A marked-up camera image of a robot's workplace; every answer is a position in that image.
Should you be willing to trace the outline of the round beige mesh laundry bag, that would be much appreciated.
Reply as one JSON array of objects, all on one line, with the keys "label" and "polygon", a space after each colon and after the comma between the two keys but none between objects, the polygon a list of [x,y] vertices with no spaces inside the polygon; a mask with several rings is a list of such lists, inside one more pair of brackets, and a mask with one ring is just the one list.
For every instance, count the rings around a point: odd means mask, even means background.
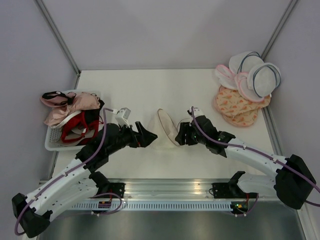
[{"label": "round beige mesh laundry bag", "polygon": [[154,150],[170,150],[179,148],[181,145],[175,140],[178,136],[179,127],[182,122],[189,122],[190,118],[183,118],[175,124],[170,115],[159,108],[149,121],[147,130],[157,135],[149,146]]}]

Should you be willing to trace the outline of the pink satin bra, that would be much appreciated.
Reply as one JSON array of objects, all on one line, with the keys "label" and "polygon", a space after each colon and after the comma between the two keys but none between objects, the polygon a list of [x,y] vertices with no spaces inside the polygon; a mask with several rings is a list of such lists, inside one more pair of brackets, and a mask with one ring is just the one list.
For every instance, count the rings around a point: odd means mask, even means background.
[{"label": "pink satin bra", "polygon": [[71,105],[61,106],[61,107],[50,107],[51,112],[48,114],[44,120],[44,124],[47,126],[52,126],[59,124],[68,115],[74,113],[75,111],[85,111],[97,109],[99,104],[99,97],[95,93],[90,92],[74,92],[76,97]]}]

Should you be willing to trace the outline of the pink black item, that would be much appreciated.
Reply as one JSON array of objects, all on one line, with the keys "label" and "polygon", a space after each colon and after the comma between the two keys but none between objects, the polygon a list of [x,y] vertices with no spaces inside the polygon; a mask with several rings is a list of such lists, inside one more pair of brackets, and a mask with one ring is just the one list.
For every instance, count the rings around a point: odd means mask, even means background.
[{"label": "pink black item", "polygon": [[63,93],[61,91],[46,92],[40,97],[40,101],[51,108],[71,105],[76,97],[75,92]]}]

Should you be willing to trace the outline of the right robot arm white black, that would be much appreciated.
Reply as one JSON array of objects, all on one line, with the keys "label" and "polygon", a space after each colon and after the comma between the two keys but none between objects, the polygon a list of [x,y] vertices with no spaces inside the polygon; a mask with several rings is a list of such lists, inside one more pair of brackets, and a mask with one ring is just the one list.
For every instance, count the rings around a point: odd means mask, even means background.
[{"label": "right robot arm white black", "polygon": [[216,199],[275,196],[286,206],[299,210],[308,202],[312,190],[320,189],[301,157],[280,156],[247,146],[233,134],[218,131],[203,115],[180,122],[175,141],[181,146],[204,145],[212,154],[237,160],[262,173],[237,171],[227,182],[213,183]]}]

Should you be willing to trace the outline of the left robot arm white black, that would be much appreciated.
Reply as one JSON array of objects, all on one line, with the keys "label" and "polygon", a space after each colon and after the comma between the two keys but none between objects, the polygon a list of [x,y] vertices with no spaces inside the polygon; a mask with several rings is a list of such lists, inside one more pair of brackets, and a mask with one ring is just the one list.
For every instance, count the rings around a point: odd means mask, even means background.
[{"label": "left robot arm white black", "polygon": [[89,197],[104,198],[109,193],[108,179],[98,171],[109,156],[125,148],[146,148],[157,135],[135,122],[132,126],[106,123],[58,175],[28,194],[17,193],[11,200],[16,217],[15,234],[34,238],[74,204]]}]

